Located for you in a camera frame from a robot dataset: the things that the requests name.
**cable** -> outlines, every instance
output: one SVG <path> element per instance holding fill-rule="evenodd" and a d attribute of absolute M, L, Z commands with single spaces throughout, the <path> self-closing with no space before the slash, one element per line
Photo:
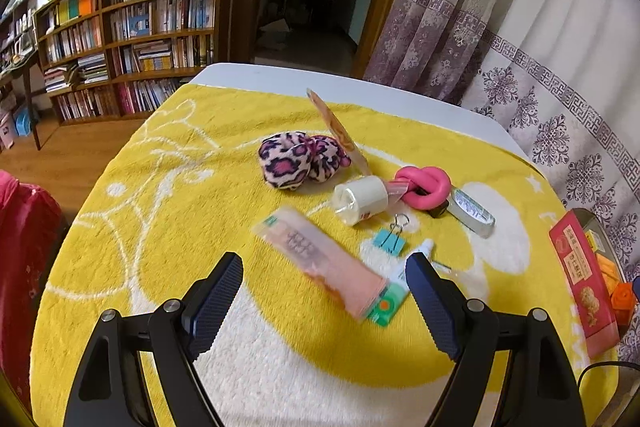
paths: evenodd
<path fill-rule="evenodd" d="M 607 362 L 596 362 L 588 365 L 584 368 L 583 372 L 580 374 L 580 378 L 578 378 L 578 391 L 580 391 L 580 383 L 582 382 L 582 377 L 586 374 L 586 372 L 594 367 L 606 367 L 607 365 L 612 365 L 614 367 L 629 367 L 631 369 L 635 369 L 636 371 L 640 371 L 640 364 L 633 362 L 625 362 L 623 360 L 607 360 Z"/>

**white table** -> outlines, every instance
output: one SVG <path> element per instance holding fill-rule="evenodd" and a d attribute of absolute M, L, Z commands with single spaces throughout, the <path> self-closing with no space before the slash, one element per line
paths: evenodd
<path fill-rule="evenodd" d="M 306 89 L 310 88 L 325 102 L 353 103 L 385 114 L 437 125 L 483 140 L 530 163 L 527 155 L 497 121 L 394 87 L 315 71 L 228 63 L 207 67 L 191 84 L 302 97 L 306 97 Z"/>

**wooden bookshelf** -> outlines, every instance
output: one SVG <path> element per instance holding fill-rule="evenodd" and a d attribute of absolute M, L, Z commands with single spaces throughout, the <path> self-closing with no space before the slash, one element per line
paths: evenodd
<path fill-rule="evenodd" d="M 57 89 L 49 92 L 48 95 L 52 99 L 54 109 L 61 124 L 69 125 L 94 121 L 147 118 L 152 114 L 152 111 L 140 110 L 133 114 L 127 114 L 124 108 L 124 104 L 120 99 L 120 95 L 118 93 L 118 84 L 126 82 L 137 82 L 140 80 L 154 81 L 164 78 L 185 78 L 195 76 L 204 69 L 204 66 L 198 65 L 193 68 L 174 67 L 168 70 L 141 71 L 140 73 L 125 73 L 116 75 L 114 59 L 118 56 L 117 54 L 120 53 L 120 48 L 123 48 L 125 46 L 142 44 L 144 42 L 151 41 L 162 41 L 167 39 L 171 39 L 173 42 L 174 39 L 188 38 L 189 36 L 202 36 L 202 38 L 205 38 L 204 36 L 207 36 L 207 42 L 209 42 L 210 40 L 213 47 L 212 63 L 225 62 L 229 60 L 229 19 L 232 12 L 232 0 L 214 0 L 214 18 L 212 27 L 185 28 L 178 31 L 156 32 L 153 35 L 144 35 L 125 40 L 117 40 L 115 36 L 112 35 L 111 17 L 116 14 L 118 10 L 135 7 L 138 4 L 158 2 L 159 0 L 126 0 L 116 3 L 111 3 L 111 0 L 97 0 L 97 6 L 95 6 L 95 9 L 91 13 L 76 17 L 63 24 L 60 24 L 53 30 L 50 30 L 49 33 L 47 33 L 47 30 L 49 29 L 49 11 L 58 6 L 60 2 L 64 1 L 65 0 L 51 0 L 50 2 L 42 6 L 39 10 L 37 10 L 35 15 L 36 40 L 38 42 L 38 55 L 40 58 L 40 66 L 42 68 L 42 71 L 47 71 L 50 68 L 61 66 L 63 64 L 76 61 L 79 58 L 87 57 L 89 55 L 94 55 L 101 52 L 105 57 L 108 79 L 91 84 L 75 84 L 70 87 L 63 87 L 62 89 Z M 47 49 L 48 44 L 49 42 L 51 42 L 52 38 L 55 38 L 55 36 L 60 34 L 60 32 L 63 32 L 64 30 L 70 30 L 76 25 L 82 25 L 82 23 L 84 23 L 85 21 L 89 21 L 94 17 L 98 17 L 102 45 L 94 47 L 90 50 L 79 52 L 77 54 L 65 56 L 60 60 L 49 59 Z M 55 100 L 57 97 L 62 95 L 69 95 L 70 93 L 74 93 L 76 91 L 94 89 L 97 87 L 108 88 L 110 96 L 113 97 L 113 100 L 117 104 L 117 115 L 105 114 L 103 116 L 72 118 L 71 120 L 63 119 L 63 115 L 57 107 L 58 104 Z"/>

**pink cloth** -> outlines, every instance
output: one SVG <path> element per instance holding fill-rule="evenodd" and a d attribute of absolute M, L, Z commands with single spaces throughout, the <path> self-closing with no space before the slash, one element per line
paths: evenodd
<path fill-rule="evenodd" d="M 48 192 L 0 170 L 0 368 L 28 409 L 33 298 L 61 224 Z"/>

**table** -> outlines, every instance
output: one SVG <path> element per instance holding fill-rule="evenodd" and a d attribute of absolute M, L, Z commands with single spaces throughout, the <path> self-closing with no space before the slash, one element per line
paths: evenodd
<path fill-rule="evenodd" d="M 358 102 L 332 108 L 373 172 L 391 178 L 406 164 L 440 166 L 496 217 L 492 237 L 482 239 L 452 216 L 433 220 L 403 208 L 410 220 L 405 253 L 433 239 L 436 260 L 468 274 L 468 298 L 517 314 L 544 308 L 574 371 L 589 363 L 548 239 L 562 203 L 504 130 L 488 118 L 388 87 L 217 64 L 143 123 L 68 232 L 42 297 L 31 352 L 40 427 L 62 425 L 68 390 L 101 311 L 152 311 L 205 277 L 226 250 L 241 255 L 244 282 L 195 368 L 227 427 L 424 425 L 452 365 L 435 349 L 415 302 L 408 298 L 387 328 L 356 323 L 252 233 L 255 223 L 289 204 L 382 275 L 399 262 L 372 245 L 388 217 L 345 227 L 326 204 L 335 184 L 356 176 L 353 169 L 296 192 L 262 181 L 255 158 L 262 139 L 283 130 L 326 132 L 304 95 L 307 87 L 329 102 Z M 500 391 L 505 357 L 496 360 L 478 426 L 490 424 Z M 149 357 L 143 364 L 160 425 L 170 426 Z M 616 375 L 612 370 L 584 382 L 590 420 L 608 401 Z"/>

